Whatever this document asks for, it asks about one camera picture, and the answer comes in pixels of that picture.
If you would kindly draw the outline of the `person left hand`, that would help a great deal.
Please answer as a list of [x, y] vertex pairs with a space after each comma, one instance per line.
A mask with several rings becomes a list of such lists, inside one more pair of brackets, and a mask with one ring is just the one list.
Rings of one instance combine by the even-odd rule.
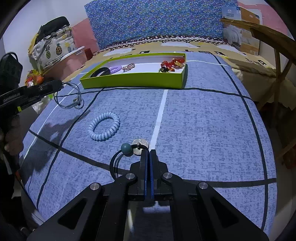
[[22, 127], [18, 115], [13, 117], [7, 131], [1, 130], [1, 149], [11, 156], [16, 156], [23, 150]]

